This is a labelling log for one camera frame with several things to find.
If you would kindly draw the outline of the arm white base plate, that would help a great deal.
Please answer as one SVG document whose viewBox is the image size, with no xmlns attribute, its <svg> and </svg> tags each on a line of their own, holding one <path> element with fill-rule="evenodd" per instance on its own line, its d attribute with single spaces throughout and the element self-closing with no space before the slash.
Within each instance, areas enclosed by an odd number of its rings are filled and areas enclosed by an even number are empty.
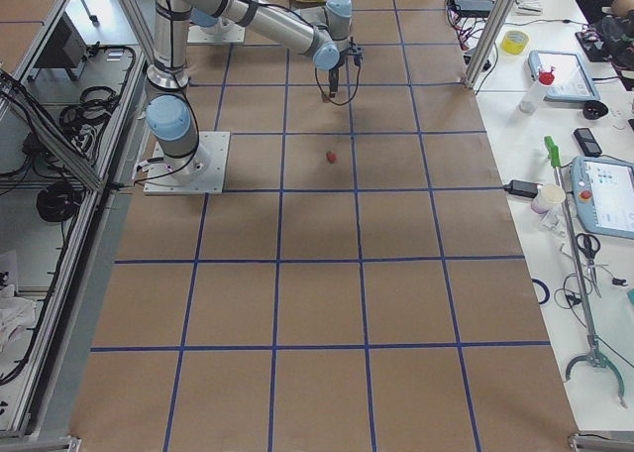
<svg viewBox="0 0 634 452">
<path fill-rule="evenodd" d="M 194 8 L 187 41 L 190 45 L 242 44 L 245 29 L 222 17 L 213 17 Z"/>
<path fill-rule="evenodd" d="M 149 181 L 144 183 L 147 195 L 220 194 L 224 188 L 231 135 L 229 132 L 202 131 L 193 160 L 184 168 L 187 158 L 166 158 L 158 142 L 153 157 L 161 158 L 150 164 Z"/>
</svg>

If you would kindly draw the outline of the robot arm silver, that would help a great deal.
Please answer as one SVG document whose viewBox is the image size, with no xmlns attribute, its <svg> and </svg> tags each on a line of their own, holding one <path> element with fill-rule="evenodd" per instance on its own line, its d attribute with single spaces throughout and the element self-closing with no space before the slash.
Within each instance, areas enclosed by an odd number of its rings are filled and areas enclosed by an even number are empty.
<svg viewBox="0 0 634 452">
<path fill-rule="evenodd" d="M 212 169 L 212 155 L 187 98 L 185 52 L 193 10 L 225 19 L 289 50 L 310 57 L 316 70 L 327 72 L 323 98 L 333 101 L 339 69 L 347 58 L 356 65 L 362 48 L 351 35 L 352 1 L 326 0 L 320 7 L 292 11 L 265 0 L 156 0 L 153 61 L 146 72 L 146 123 L 162 151 L 158 175 L 146 185 L 166 191 L 193 189 Z"/>
</svg>

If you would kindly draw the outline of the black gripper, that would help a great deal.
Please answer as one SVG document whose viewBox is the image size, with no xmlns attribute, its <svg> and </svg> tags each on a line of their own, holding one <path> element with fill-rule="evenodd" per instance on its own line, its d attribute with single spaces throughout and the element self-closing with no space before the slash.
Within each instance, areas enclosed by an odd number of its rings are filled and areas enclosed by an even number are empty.
<svg viewBox="0 0 634 452">
<path fill-rule="evenodd" d="M 358 45 L 353 37 L 349 37 L 346 46 L 340 51 L 338 67 L 343 66 L 348 58 L 353 60 L 356 67 L 361 67 L 364 61 L 364 49 Z M 339 69 L 331 68 L 328 71 L 328 97 L 335 98 L 339 91 Z"/>
</svg>

